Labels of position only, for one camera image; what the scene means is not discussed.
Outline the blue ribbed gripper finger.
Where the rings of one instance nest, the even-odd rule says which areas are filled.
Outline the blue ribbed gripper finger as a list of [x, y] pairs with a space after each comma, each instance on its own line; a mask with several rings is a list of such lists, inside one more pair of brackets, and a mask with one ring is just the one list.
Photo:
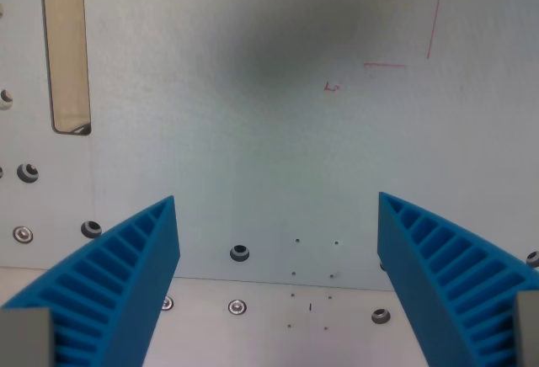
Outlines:
[[3, 308], [51, 311], [58, 366], [141, 366], [179, 258], [168, 196], [80, 247]]
[[378, 196], [377, 253], [430, 366], [515, 366], [513, 309], [538, 272], [408, 201]]

